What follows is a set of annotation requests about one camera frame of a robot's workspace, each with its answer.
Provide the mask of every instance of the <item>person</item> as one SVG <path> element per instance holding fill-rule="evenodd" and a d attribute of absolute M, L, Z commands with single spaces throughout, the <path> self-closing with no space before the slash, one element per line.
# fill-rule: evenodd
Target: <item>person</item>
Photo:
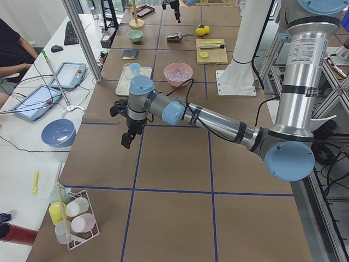
<path fill-rule="evenodd" d="M 9 98 L 8 94 L 0 93 L 0 108 L 5 104 L 6 100 Z"/>
<path fill-rule="evenodd" d="M 0 78 L 20 73 L 7 79 L 17 83 L 37 59 L 38 54 L 28 41 L 0 18 Z"/>

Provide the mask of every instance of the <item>metal scoop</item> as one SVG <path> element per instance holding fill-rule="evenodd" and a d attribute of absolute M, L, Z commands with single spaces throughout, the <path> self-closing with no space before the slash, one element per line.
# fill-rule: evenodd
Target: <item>metal scoop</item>
<path fill-rule="evenodd" d="M 192 33 L 189 34 L 182 34 L 182 33 L 174 33 L 167 36 L 167 42 L 180 42 L 182 41 L 183 37 L 188 37 L 190 35 L 193 35 Z"/>

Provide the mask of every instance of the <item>ice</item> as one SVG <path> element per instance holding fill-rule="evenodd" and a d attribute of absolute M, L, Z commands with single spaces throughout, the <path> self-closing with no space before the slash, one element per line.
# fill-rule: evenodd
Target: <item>ice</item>
<path fill-rule="evenodd" d="M 172 81 L 183 81 L 190 78 L 190 72 L 183 68 L 176 68 L 167 71 L 165 76 Z"/>

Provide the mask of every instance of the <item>computer mouse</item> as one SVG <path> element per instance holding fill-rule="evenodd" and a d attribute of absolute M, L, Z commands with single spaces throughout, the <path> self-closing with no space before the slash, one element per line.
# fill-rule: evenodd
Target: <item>computer mouse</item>
<path fill-rule="evenodd" d="M 62 50 L 63 50 L 63 47 L 60 46 L 60 45 L 54 45 L 54 46 L 51 47 L 51 52 L 52 53 L 60 52 Z"/>

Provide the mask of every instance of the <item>wooden cutting board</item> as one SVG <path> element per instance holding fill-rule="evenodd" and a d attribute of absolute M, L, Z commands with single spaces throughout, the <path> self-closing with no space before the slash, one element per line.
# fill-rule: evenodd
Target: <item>wooden cutting board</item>
<path fill-rule="evenodd" d="M 202 41 L 222 41 L 221 44 L 204 44 Z M 196 39 L 196 63 L 198 64 L 228 64 L 227 50 L 223 49 L 200 49 L 203 45 L 225 45 L 224 39 Z M 207 52 L 209 57 L 202 58 L 201 52 Z"/>

